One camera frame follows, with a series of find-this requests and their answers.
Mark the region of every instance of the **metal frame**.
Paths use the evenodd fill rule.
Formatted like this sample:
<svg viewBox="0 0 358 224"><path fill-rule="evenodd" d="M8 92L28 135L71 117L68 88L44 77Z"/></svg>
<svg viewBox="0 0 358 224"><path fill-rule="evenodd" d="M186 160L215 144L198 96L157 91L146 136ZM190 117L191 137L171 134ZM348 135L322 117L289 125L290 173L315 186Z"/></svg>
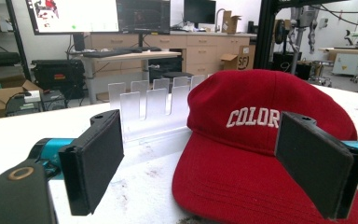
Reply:
<svg viewBox="0 0 358 224"><path fill-rule="evenodd" d="M18 26L17 20L16 20L16 14L14 12L13 3L11 0L6 0L6 3L7 3L8 15L10 17L11 25L13 26L14 36L16 38L17 49L19 50L19 54L20 54L20 58L21 58L22 70L24 72L25 78L32 81L30 70L28 68L27 57L25 56L24 46L22 44L22 40L21 40L21 36L20 36L19 26Z"/></svg>

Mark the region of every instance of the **keyboard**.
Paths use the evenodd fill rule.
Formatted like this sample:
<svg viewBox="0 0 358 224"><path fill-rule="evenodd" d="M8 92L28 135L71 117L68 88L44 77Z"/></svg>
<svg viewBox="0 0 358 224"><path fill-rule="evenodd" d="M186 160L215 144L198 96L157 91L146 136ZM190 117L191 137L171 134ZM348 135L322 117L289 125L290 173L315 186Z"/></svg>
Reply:
<svg viewBox="0 0 358 224"><path fill-rule="evenodd" d="M108 51L86 52L86 53L83 53L83 57L106 58L106 57L118 56L118 55L123 55L123 54L131 54L131 53L132 53L132 51L130 51L130 50L114 49L114 50L108 50Z"/></svg>
<svg viewBox="0 0 358 224"><path fill-rule="evenodd" d="M143 51L161 51L158 47L119 47L115 50L130 50L132 53L142 53Z"/></svg>

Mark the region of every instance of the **cap crown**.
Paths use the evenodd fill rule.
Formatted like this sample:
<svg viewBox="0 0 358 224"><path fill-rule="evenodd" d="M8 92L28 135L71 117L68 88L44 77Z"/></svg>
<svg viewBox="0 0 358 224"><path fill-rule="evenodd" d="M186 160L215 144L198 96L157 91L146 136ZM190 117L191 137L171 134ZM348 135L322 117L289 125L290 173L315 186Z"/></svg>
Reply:
<svg viewBox="0 0 358 224"><path fill-rule="evenodd" d="M317 120L340 140L356 140L346 111L304 80L278 71L221 71L188 96L187 126L228 146L273 156L282 111Z"/></svg>

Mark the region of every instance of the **clear acrylic divider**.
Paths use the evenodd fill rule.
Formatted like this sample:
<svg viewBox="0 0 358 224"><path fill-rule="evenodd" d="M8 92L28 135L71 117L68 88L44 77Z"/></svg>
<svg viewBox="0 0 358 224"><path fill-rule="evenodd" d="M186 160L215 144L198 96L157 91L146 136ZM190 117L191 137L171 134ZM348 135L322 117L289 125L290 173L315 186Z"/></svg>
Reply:
<svg viewBox="0 0 358 224"><path fill-rule="evenodd" d="M168 90L170 87L170 79L169 78L161 78L153 80L153 90L158 89L166 89Z"/></svg>
<svg viewBox="0 0 358 224"><path fill-rule="evenodd" d="M172 85L174 87L187 86L188 85L188 77L174 77Z"/></svg>
<svg viewBox="0 0 358 224"><path fill-rule="evenodd" d="M111 83L107 85L109 91L110 109L120 109L120 94L126 92L126 83Z"/></svg>
<svg viewBox="0 0 358 224"><path fill-rule="evenodd" d="M131 92L140 92L141 93L141 99L140 99L140 114L141 119L145 118L146 114L146 93L147 90L149 90L149 81L148 80L142 80L142 81L133 81L131 83Z"/></svg>
<svg viewBox="0 0 358 224"><path fill-rule="evenodd" d="M128 143L187 129L187 96L190 88L194 89L204 79L205 76L193 76L189 86L188 77L175 78L172 93L168 93L170 80L167 78L155 79L153 90L148 90L147 81L132 82L132 92L120 93L118 97L123 141ZM121 83L109 85L111 105L116 104L117 93L122 92L122 88Z"/></svg>

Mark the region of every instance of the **drawer handle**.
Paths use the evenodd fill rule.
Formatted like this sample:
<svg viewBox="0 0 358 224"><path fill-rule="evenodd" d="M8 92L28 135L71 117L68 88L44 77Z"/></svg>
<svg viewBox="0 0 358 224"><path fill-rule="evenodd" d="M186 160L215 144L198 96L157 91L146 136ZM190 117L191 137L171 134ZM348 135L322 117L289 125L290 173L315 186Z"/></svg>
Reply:
<svg viewBox="0 0 358 224"><path fill-rule="evenodd" d="M111 40L112 43L123 43L123 40L116 40L116 39L112 39Z"/></svg>

